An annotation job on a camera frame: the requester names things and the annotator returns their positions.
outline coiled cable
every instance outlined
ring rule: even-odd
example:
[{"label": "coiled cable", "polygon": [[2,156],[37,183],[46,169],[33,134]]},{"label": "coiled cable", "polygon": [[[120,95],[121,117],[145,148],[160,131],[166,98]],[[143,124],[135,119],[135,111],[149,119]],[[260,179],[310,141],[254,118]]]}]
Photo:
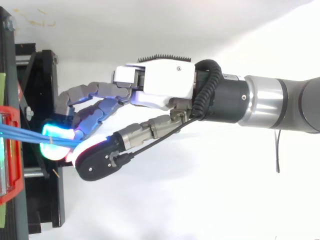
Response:
[{"label": "coiled cable", "polygon": [[209,101],[215,94],[217,85],[222,78],[221,68],[214,60],[202,60],[195,65],[195,69],[199,71],[208,71],[209,77],[203,88],[195,96],[192,104],[192,115],[203,120],[209,108]]}]

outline white wall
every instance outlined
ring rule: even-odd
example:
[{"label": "white wall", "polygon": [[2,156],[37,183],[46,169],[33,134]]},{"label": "white wall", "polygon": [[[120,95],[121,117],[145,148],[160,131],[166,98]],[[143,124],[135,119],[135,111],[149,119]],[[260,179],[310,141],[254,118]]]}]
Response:
[{"label": "white wall", "polygon": [[[60,56],[63,91],[108,81],[117,65],[154,53],[212,58],[230,74],[318,77],[320,1],[294,9],[308,2],[11,0],[4,7],[17,18],[17,42]],[[160,114],[126,106],[100,132]],[[66,223],[44,224],[30,238],[319,239],[319,143],[317,135],[283,132],[276,174],[272,130],[195,122],[97,182],[65,168]]]}]

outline black cylindrical joint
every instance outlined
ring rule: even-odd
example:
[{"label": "black cylindrical joint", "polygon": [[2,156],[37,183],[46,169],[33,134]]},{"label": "black cylindrical joint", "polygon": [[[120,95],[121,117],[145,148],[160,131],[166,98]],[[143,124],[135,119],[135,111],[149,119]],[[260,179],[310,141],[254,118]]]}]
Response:
[{"label": "black cylindrical joint", "polygon": [[[208,72],[198,71],[196,93],[203,87]],[[204,121],[237,123],[245,115],[249,103],[248,84],[235,75],[223,74],[214,95],[207,103]]]}]

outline blue wire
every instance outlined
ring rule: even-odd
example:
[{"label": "blue wire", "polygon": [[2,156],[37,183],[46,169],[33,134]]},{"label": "blue wire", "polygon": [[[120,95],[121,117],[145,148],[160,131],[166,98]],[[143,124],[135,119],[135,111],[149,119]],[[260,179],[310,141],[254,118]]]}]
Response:
[{"label": "blue wire", "polygon": [[[20,136],[22,138],[24,137],[33,137],[35,139],[43,139],[43,140],[50,140],[50,136],[47,135],[42,135],[37,132],[29,131],[26,129],[18,128],[18,127],[13,127],[13,126],[8,126],[4,124],[0,124],[0,132],[7,133],[7,134],[15,134],[16,136]],[[61,137],[51,137],[52,141],[57,142],[57,141],[67,141],[67,142],[73,142],[74,144],[78,145],[81,143],[81,140],[71,140],[71,139],[66,139],[66,138],[61,138]]]},{"label": "blue wire", "polygon": [[[29,136],[29,135],[26,135],[24,133],[19,133],[19,132],[14,132],[12,133],[11,130],[6,130],[6,129],[1,129],[0,127],[0,132],[2,132],[3,134],[9,134],[9,135],[15,135],[17,137],[20,137],[20,138],[34,138],[34,139],[39,139],[39,137],[34,137],[34,136]],[[43,140],[50,140],[50,137],[49,136],[44,136],[44,138],[41,138]],[[76,145],[78,145],[81,141],[79,140],[71,140],[71,139],[66,139],[66,138],[61,138],[61,137],[54,137],[52,136],[51,137],[52,141],[53,142],[59,142],[59,141],[64,141],[64,142],[70,142],[70,143],[74,143]]]},{"label": "blue wire", "polygon": [[[49,140],[42,140],[42,139],[33,139],[33,138],[28,138],[28,137],[16,137],[13,135],[9,134],[0,134],[0,137],[4,139],[12,139],[12,140],[17,140],[21,142],[27,142],[27,143],[32,143],[32,144],[51,144]],[[53,145],[58,145],[66,148],[71,148],[74,149],[77,145],[76,144],[69,144],[67,142],[52,142]]]},{"label": "blue wire", "polygon": [[[26,130],[26,129],[19,128],[19,127],[8,126],[8,125],[5,125],[5,124],[0,124],[0,130],[1,129],[13,131],[13,132],[16,132],[18,134],[25,134],[25,135],[28,135],[28,136],[34,136],[36,138],[42,138],[42,139],[47,139],[47,140],[50,139],[50,137],[47,136],[47,135],[42,135],[41,133],[38,133],[38,132]],[[51,138],[52,138],[52,140],[55,139],[56,141],[61,140],[61,139],[65,139],[65,138],[55,137],[55,136],[52,136]],[[81,140],[71,140],[71,139],[68,139],[68,140],[74,141],[74,142],[78,142],[78,143],[82,142]]]}]

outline black thumb module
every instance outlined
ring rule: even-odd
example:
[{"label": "black thumb module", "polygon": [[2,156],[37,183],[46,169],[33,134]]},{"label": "black thumb module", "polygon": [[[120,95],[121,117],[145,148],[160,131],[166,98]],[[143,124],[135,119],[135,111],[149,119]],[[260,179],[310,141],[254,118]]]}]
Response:
[{"label": "black thumb module", "polygon": [[94,145],[81,153],[75,161],[75,169],[86,181],[96,181],[117,172],[130,159],[119,156],[125,150],[123,140],[116,133],[106,141]]}]

